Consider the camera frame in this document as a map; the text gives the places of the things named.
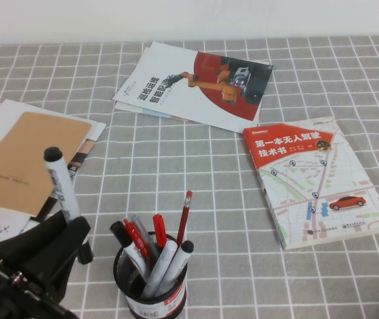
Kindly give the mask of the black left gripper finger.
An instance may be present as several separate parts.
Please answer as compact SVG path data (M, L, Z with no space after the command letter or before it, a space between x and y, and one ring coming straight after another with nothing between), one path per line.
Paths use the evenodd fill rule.
M62 300L77 252L89 230L83 216L75 218L47 246L23 263L22 273L47 295Z
M0 259L6 263L23 263L50 244L66 228L62 210L32 229L0 241Z

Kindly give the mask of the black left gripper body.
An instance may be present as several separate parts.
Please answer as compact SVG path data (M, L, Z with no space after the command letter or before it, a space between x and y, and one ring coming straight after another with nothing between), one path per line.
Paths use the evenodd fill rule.
M22 273L23 263L0 259L0 318L76 318Z

